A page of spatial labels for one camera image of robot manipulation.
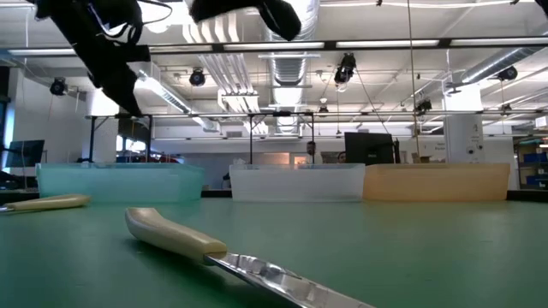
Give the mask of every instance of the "blue bin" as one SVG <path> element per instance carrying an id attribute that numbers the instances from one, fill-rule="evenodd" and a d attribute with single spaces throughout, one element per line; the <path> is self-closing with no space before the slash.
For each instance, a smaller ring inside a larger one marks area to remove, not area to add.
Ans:
<path id="1" fill-rule="evenodd" d="M 529 153 L 523 155 L 524 163 L 546 163 L 548 162 L 548 155 L 546 153 Z"/>
<path id="2" fill-rule="evenodd" d="M 81 193 L 93 203 L 177 204 L 201 197 L 202 168 L 179 163 L 45 163 L 40 197 Z"/>

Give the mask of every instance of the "knife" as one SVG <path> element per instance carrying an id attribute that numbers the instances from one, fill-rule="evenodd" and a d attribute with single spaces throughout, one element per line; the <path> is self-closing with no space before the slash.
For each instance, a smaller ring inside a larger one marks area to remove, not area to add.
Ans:
<path id="1" fill-rule="evenodd" d="M 74 208 L 83 206 L 89 203 L 90 200 L 91 197 L 79 194 L 70 194 L 49 198 L 37 198 L 28 201 L 4 204 L 3 207 L 0 207 L 0 213 L 16 210 L 54 210 Z"/>
<path id="2" fill-rule="evenodd" d="M 198 264 L 218 266 L 243 281 L 304 308 L 374 308 L 264 260 L 228 252 L 227 246 L 163 218 L 153 208 L 126 209 L 129 232 L 139 240 Z"/>

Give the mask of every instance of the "green table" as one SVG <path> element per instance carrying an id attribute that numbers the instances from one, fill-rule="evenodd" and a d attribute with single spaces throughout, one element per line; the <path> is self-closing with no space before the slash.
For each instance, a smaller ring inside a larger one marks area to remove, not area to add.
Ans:
<path id="1" fill-rule="evenodd" d="M 271 307 L 217 268 L 141 243 L 127 204 L 0 216 L 0 307 Z M 378 308 L 548 306 L 548 204 L 160 205 L 232 252 Z"/>

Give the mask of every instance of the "black monitor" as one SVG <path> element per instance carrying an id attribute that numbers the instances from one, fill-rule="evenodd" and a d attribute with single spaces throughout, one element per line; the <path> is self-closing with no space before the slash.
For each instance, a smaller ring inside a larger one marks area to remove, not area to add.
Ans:
<path id="1" fill-rule="evenodd" d="M 347 163 L 394 163 L 394 143 L 388 133 L 345 133 Z"/>
<path id="2" fill-rule="evenodd" d="M 12 141 L 6 161 L 7 168 L 34 167 L 42 160 L 44 140 Z"/>

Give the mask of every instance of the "knife handle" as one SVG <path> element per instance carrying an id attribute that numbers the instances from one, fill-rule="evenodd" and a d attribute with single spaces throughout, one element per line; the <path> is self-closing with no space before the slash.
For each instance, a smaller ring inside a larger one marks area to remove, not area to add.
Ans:
<path id="1" fill-rule="evenodd" d="M 28 201 L 8 203 L 4 206 L 8 210 L 54 210 L 79 207 L 89 203 L 91 197 L 71 194 L 49 198 L 38 198 Z"/>
<path id="2" fill-rule="evenodd" d="M 200 264 L 209 265 L 204 257 L 223 257 L 226 245 L 205 234 L 163 218 L 153 208 L 126 209 L 129 233 L 148 244 L 191 258 Z"/>

